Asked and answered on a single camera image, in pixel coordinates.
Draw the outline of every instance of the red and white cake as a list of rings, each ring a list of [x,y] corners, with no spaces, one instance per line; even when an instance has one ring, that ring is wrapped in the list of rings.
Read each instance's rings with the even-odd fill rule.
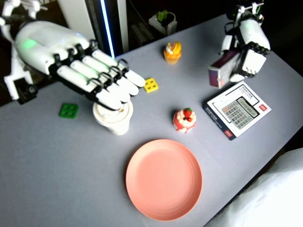
[[[195,112],[190,108],[184,110],[179,110],[175,113],[173,121],[177,131],[188,132],[196,125],[196,115]]]

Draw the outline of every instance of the white fabric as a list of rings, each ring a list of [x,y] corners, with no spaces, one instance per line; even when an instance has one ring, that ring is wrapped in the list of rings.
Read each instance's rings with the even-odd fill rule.
[[[303,148],[282,155],[207,227],[303,227]]]

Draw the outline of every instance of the table surface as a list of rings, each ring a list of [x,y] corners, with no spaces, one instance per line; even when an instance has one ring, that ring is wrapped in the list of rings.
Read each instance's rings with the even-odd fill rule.
[[[201,227],[285,145],[303,125],[303,78],[273,52],[247,84],[272,108],[233,141],[202,109],[217,93],[207,66],[218,59],[227,22],[220,16],[123,55],[131,69],[154,77],[160,88],[132,98],[126,135],[95,122],[92,103],[61,83],[33,101],[0,108],[0,226],[9,227]],[[179,40],[176,65],[163,59],[167,42]],[[77,103],[75,120],[58,116],[62,103]],[[174,130],[175,110],[190,106],[197,126]],[[125,171],[144,143],[171,139],[195,154],[203,171],[199,202],[186,216],[160,222],[141,214],[125,188]]]

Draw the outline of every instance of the robotic hand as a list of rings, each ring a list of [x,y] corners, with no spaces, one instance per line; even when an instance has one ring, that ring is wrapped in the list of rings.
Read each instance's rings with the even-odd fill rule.
[[[240,52],[231,72],[231,82],[255,76],[262,68],[266,55],[270,52],[269,41],[261,28],[264,20],[260,14],[262,5],[264,5],[263,1],[259,4],[253,2],[250,6],[237,5],[234,11],[227,14],[227,17],[234,22],[230,22],[224,27],[226,37],[221,53],[229,50]],[[230,24],[232,24],[232,29],[226,31],[226,26]]]
[[[20,3],[30,6],[29,16],[11,15]],[[138,94],[145,80],[129,70],[125,60],[112,59],[98,49],[96,41],[89,41],[70,29],[36,21],[39,7],[36,0],[6,1],[0,17],[2,33],[12,42],[11,75],[4,80],[13,100],[24,103],[37,93],[29,72],[23,71],[23,63],[53,76],[108,110],[122,108],[131,96]],[[25,89],[16,88],[15,81],[21,78],[27,83]]]

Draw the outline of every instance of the blue led light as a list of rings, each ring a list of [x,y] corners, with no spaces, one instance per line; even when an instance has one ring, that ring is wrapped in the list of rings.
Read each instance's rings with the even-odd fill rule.
[[[111,35],[110,35],[110,31],[109,31],[109,24],[108,24],[108,19],[107,19],[105,2],[104,2],[104,0],[100,0],[100,3],[101,3],[103,19],[104,19],[104,23],[105,23],[105,29],[106,29],[106,33],[107,33],[108,44],[109,44],[109,48],[110,48],[110,54],[112,55],[112,58],[115,58],[112,38],[111,38]]]

